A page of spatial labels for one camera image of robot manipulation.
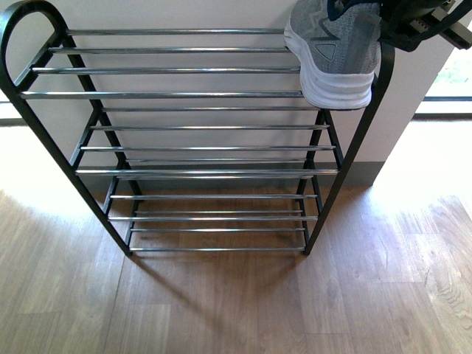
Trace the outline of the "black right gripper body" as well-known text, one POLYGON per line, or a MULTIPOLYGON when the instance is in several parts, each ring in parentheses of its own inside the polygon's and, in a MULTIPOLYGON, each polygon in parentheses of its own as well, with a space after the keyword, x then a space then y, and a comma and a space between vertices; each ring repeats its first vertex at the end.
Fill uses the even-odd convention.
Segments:
POLYGON ((471 31, 459 21, 470 1, 382 1, 380 41, 405 52, 438 35, 457 49, 471 48, 471 31))

